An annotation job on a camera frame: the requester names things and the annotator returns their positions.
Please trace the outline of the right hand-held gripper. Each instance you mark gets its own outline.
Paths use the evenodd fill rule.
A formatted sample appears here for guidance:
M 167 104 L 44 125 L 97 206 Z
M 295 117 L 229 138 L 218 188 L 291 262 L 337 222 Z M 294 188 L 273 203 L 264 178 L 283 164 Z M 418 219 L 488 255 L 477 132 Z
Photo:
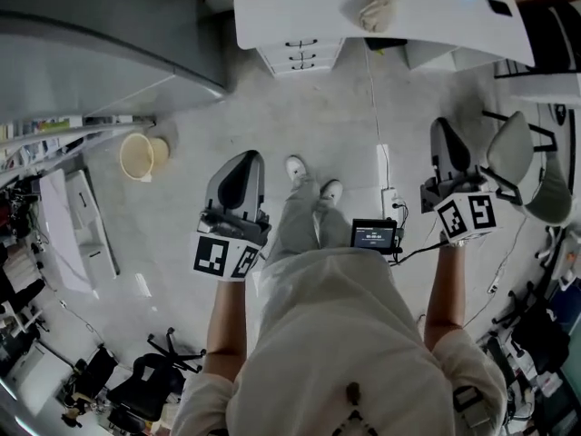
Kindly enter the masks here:
M 497 230 L 498 198 L 447 118 L 430 126 L 430 150 L 435 177 L 419 188 L 421 212 L 435 213 L 449 244 Z

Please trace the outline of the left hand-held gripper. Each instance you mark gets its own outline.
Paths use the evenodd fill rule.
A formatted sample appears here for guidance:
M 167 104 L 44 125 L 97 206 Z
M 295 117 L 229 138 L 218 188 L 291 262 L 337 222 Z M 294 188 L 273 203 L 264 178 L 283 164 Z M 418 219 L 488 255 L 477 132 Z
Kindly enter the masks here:
M 271 230 L 270 217 L 261 209 L 264 178 L 264 160 L 255 150 L 234 156 L 211 178 L 207 210 L 192 235 L 195 273 L 225 282 L 246 278 Z

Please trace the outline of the person's right forearm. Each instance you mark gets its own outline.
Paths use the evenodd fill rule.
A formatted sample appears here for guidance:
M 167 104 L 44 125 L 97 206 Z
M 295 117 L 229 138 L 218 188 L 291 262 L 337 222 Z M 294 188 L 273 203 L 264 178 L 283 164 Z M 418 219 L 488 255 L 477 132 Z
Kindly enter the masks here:
M 439 249 L 426 314 L 426 336 L 463 327 L 466 311 L 465 260 L 464 246 Z

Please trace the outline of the person's left forearm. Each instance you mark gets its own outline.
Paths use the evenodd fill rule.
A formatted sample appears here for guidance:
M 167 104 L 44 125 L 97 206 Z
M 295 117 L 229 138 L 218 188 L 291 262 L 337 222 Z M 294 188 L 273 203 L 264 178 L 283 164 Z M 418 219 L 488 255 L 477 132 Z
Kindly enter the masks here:
M 246 358 L 246 285 L 218 282 L 207 338 L 208 354 Z

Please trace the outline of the white drawer cabinet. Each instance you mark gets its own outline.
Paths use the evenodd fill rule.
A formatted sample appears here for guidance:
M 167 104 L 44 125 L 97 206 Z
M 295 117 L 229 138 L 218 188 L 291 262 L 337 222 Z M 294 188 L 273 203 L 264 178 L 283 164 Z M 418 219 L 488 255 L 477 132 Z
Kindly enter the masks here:
M 275 77 L 330 71 L 344 39 L 310 38 L 258 47 L 257 51 Z

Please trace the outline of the white desk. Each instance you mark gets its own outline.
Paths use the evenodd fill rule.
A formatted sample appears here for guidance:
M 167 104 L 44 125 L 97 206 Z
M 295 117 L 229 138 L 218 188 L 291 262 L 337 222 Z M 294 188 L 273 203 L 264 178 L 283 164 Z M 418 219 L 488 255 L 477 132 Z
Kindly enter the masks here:
M 359 11 L 369 0 L 233 0 L 237 42 L 255 49 L 307 38 L 366 38 Z M 513 16 L 494 14 L 486 0 L 398 0 L 377 38 L 405 41 L 412 70 L 459 72 L 503 59 L 533 64 L 515 0 Z

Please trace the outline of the person's left white shoe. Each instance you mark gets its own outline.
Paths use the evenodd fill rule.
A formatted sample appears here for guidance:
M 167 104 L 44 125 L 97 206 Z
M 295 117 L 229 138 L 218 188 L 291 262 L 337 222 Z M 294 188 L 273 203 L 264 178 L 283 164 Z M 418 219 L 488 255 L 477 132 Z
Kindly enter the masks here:
M 298 155 L 286 158 L 285 169 L 293 187 L 300 186 L 300 183 L 310 176 L 306 164 Z

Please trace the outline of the person's white shoe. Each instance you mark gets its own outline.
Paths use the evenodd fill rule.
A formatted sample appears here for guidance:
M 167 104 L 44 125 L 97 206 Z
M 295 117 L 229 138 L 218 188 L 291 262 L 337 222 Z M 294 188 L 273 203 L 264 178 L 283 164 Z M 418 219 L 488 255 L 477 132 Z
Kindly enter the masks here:
M 320 199 L 335 206 L 343 194 L 343 185 L 339 180 L 330 180 L 320 190 Z
M 300 183 L 310 176 L 306 164 L 298 155 L 286 158 L 285 169 L 293 187 L 300 186 Z

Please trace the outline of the person's gray trousers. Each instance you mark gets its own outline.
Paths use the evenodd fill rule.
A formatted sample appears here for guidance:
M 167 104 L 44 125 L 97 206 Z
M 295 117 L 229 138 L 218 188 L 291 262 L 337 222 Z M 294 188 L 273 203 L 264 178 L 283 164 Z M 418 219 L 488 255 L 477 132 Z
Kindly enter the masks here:
M 265 267 L 309 251 L 350 245 L 350 224 L 337 205 L 320 199 L 322 187 L 311 175 L 292 186 Z

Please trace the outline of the person's right white shoe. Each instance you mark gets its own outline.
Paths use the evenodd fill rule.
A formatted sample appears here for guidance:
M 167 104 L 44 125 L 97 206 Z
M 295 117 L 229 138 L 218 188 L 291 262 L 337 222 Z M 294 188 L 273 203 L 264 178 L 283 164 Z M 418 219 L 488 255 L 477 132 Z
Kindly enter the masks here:
M 320 190 L 320 199 L 335 206 L 343 194 L 343 185 L 339 180 L 330 180 Z

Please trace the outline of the beige waste bin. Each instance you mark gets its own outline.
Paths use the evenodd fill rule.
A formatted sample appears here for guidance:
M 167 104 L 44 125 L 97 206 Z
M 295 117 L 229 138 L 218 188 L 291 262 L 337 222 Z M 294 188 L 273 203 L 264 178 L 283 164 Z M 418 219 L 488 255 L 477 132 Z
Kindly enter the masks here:
M 170 147 L 164 139 L 138 133 L 127 135 L 119 151 L 123 173 L 142 183 L 150 183 L 169 157 Z

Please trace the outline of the black display device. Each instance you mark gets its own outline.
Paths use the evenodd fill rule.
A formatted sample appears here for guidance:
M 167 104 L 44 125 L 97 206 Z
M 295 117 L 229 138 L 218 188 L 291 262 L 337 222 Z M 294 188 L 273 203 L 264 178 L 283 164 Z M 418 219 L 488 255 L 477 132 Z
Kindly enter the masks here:
M 393 219 L 354 219 L 351 226 L 350 246 L 382 254 L 396 248 L 398 224 Z

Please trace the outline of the beige cloth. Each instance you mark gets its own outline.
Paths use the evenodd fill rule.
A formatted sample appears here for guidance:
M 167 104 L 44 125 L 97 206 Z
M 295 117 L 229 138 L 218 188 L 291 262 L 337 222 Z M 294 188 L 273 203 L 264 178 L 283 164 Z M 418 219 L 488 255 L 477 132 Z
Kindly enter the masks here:
M 369 0 L 359 11 L 359 26 L 373 34 L 384 33 L 396 11 L 398 0 Z

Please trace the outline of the person's white shirt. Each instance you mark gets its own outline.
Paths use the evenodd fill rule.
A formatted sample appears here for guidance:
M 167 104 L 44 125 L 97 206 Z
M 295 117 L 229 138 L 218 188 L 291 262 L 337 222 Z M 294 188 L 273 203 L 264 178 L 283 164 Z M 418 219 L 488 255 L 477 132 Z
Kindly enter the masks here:
M 172 436 L 498 436 L 500 369 L 461 328 L 421 339 L 377 253 L 311 251 L 266 269 L 258 341 L 234 379 L 187 381 Z

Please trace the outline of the white metal shelf rack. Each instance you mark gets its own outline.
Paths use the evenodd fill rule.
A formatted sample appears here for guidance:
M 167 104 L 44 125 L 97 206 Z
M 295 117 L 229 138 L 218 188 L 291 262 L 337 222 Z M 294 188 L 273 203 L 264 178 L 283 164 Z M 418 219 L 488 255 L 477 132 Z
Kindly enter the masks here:
M 0 124 L 0 188 L 49 171 L 84 150 L 156 123 L 153 116 L 53 116 Z

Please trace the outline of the black office chair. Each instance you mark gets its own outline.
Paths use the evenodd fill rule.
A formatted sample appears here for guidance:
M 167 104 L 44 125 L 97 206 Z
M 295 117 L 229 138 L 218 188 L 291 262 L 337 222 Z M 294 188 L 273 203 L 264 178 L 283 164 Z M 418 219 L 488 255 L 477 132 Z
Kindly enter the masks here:
M 162 417 L 168 398 L 182 393 L 183 374 L 202 371 L 199 363 L 191 362 L 203 359 L 207 351 L 180 354 L 174 348 L 173 334 L 174 328 L 170 327 L 164 346 L 155 341 L 154 334 L 149 334 L 147 343 L 154 351 L 137 358 L 132 374 L 107 392 L 106 398 L 111 403 L 107 420 L 121 436 L 145 436 L 148 426 Z
M 507 330 L 514 323 L 510 342 L 517 356 L 522 357 L 526 352 L 538 374 L 557 372 L 568 358 L 570 336 L 553 319 L 547 299 L 531 281 L 527 282 L 521 298 L 514 291 L 509 291 L 507 296 L 513 301 L 513 310 L 493 318 L 492 324 Z

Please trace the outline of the gray chair black frame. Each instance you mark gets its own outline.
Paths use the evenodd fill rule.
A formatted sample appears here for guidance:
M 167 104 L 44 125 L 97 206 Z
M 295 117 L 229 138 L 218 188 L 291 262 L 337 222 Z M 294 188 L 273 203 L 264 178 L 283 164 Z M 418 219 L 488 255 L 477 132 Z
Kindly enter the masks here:
M 509 117 L 486 110 L 482 115 L 502 123 L 487 149 L 487 165 L 480 168 L 496 182 L 497 198 L 512 204 L 527 218 L 548 226 L 564 226 L 573 212 L 573 196 L 559 162 L 555 134 L 528 123 L 520 111 Z M 520 184 L 535 154 L 544 156 L 544 172 L 532 197 L 526 200 Z

